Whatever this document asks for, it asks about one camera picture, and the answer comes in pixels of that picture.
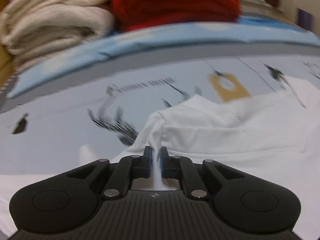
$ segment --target ridged black surface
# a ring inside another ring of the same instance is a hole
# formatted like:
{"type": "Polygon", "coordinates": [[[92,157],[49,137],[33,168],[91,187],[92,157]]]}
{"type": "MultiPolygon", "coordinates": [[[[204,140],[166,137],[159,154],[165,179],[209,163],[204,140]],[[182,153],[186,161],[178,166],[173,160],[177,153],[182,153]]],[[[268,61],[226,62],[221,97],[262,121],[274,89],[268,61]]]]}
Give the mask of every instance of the ridged black surface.
{"type": "Polygon", "coordinates": [[[291,231],[251,235],[230,228],[209,204],[186,198],[182,191],[129,191],[105,201],[86,224],[56,235],[18,231],[12,240],[298,240],[291,231]]]}

